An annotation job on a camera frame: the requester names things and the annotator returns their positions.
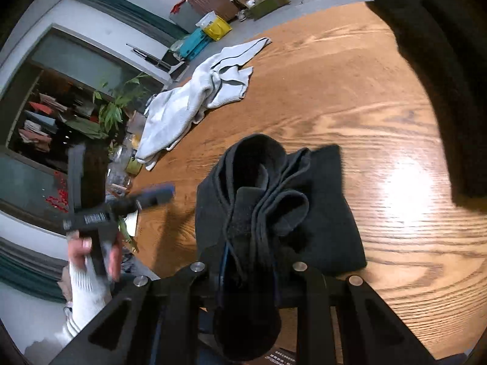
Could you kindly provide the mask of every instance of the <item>white towel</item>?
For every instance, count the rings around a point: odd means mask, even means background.
[[[39,125],[38,123],[34,123],[28,119],[26,119],[24,122],[24,129],[30,130],[31,132],[34,132],[36,134],[40,134],[41,136],[48,136],[47,133],[42,131],[41,125]]]
[[[253,68],[241,66],[269,44],[269,38],[225,47],[194,70],[192,79],[182,87],[159,93],[149,107],[137,154],[138,161],[148,170],[157,162],[159,151],[171,151],[189,132],[191,123],[197,124],[205,111],[244,98]]]

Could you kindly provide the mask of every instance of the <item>folded clothes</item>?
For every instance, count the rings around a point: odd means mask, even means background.
[[[25,142],[26,144],[34,144],[35,143],[34,140],[31,140],[28,137],[25,137],[22,133],[19,133],[19,135],[20,135],[20,138],[22,139],[22,141]]]
[[[262,134],[240,140],[198,186],[195,230],[201,259],[210,252],[222,260],[214,332],[233,361],[262,355],[276,341],[277,292],[294,262],[325,275],[366,266],[337,145],[286,154]]]
[[[35,149],[40,152],[49,152],[51,150],[49,144],[47,142],[36,142],[34,144]]]
[[[48,136],[47,133],[42,131],[41,125],[39,125],[38,123],[34,123],[28,119],[26,119],[24,122],[24,129],[30,130],[31,132],[34,132],[34,133],[41,135],[41,136]]]
[[[159,93],[149,106],[136,157],[150,170],[159,151],[171,151],[189,132],[191,124],[205,117],[204,112],[244,98],[253,68],[239,70],[262,48],[269,38],[260,38],[234,47],[225,47],[194,71],[182,87]]]
[[[25,113],[36,122],[39,122],[42,127],[49,132],[56,133],[58,131],[58,127],[56,126],[56,120],[54,118],[49,118],[48,116],[36,114],[32,111],[25,111]]]
[[[47,115],[52,115],[52,113],[53,113],[53,109],[48,107],[48,106],[45,106],[44,104],[39,104],[39,103],[34,103],[34,102],[29,102],[29,104],[36,111],[42,111],[43,113],[45,113]]]
[[[30,130],[19,129],[19,133],[23,137],[26,137],[29,140],[34,141],[34,142],[44,142],[46,144],[49,144],[51,142],[51,140],[52,140],[50,138],[50,136],[47,136],[47,135],[43,136],[41,134],[37,134],[37,133],[31,132]]]
[[[68,110],[68,108],[66,106],[59,104],[54,97],[39,93],[39,98],[40,98],[41,102],[48,104],[49,106],[57,109],[58,111],[66,112]]]

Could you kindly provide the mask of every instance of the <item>green curtain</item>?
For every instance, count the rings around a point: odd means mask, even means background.
[[[67,264],[0,238],[0,281],[26,294],[65,303],[58,281]]]
[[[170,47],[188,34],[174,23],[154,15],[127,0],[77,0],[132,26],[156,41]]]

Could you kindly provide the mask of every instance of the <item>green box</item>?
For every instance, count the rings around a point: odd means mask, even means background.
[[[254,19],[260,19],[277,8],[289,3],[289,0],[260,0],[253,7],[249,8],[249,11]]]

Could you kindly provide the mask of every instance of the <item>white sleeve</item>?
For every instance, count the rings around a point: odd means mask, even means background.
[[[58,340],[67,345],[111,300],[110,290],[85,270],[69,264],[72,288],[72,313],[67,313],[66,324]]]

